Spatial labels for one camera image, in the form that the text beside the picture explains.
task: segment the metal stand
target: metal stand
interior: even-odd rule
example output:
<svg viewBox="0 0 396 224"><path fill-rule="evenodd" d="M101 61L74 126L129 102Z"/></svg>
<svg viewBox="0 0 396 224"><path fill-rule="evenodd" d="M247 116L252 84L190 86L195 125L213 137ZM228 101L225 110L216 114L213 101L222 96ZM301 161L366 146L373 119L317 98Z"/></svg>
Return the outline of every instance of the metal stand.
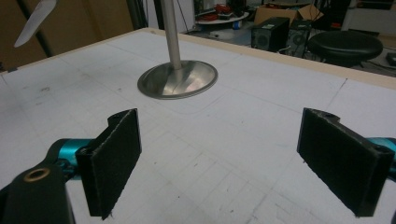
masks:
<svg viewBox="0 0 396 224"><path fill-rule="evenodd" d="M180 60L173 1L162 0L162 7L170 63L149 69L137 87L156 99L185 98L209 89L217 81L218 71L208 63Z"/></svg>

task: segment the cable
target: cable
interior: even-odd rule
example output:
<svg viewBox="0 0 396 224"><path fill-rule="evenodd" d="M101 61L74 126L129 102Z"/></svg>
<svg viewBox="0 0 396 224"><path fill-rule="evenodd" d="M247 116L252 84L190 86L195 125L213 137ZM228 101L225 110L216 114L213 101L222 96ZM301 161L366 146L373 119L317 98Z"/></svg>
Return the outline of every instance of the cable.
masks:
<svg viewBox="0 0 396 224"><path fill-rule="evenodd" d="M187 31L186 34L189 34L190 31L189 31L189 28L187 27L186 19L184 18L183 10L181 9L181 5L178 2L178 0L177 0L177 4L178 4L178 8L180 9L181 17L183 18L183 21L184 21L184 25L186 26L186 31Z"/></svg>
<svg viewBox="0 0 396 224"><path fill-rule="evenodd" d="M149 5L148 5L148 0L146 0L146 22L149 27Z"/></svg>

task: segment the white propeller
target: white propeller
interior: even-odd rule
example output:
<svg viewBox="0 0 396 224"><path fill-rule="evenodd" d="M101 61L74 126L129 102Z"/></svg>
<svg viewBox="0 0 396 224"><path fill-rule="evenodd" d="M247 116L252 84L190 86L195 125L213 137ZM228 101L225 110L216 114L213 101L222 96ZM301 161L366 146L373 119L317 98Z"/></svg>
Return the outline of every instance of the white propeller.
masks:
<svg viewBox="0 0 396 224"><path fill-rule="evenodd" d="M58 0L41 0L35 7L29 20L26 22L20 36L15 42L14 47L17 48L27 41L35 34L40 24L48 17L51 11L55 8Z"/></svg>

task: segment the metal rod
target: metal rod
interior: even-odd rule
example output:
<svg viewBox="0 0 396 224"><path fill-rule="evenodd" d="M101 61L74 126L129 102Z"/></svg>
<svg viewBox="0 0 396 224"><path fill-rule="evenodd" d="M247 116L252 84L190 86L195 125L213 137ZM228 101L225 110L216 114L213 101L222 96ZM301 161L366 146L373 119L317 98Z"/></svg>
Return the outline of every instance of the metal rod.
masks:
<svg viewBox="0 0 396 224"><path fill-rule="evenodd" d="M174 69L178 70L181 68L181 61L180 51L178 48L174 1L161 0L161 5L163 7L163 21L165 25L170 62Z"/></svg>

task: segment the power supply box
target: power supply box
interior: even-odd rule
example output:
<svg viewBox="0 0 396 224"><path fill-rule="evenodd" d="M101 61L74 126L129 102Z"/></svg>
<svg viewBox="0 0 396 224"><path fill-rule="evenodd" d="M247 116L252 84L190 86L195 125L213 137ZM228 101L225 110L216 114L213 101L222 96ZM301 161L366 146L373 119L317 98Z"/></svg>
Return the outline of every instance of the power supply box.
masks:
<svg viewBox="0 0 396 224"><path fill-rule="evenodd" d="M286 47L289 18L272 17L251 29L251 47L277 52Z"/></svg>

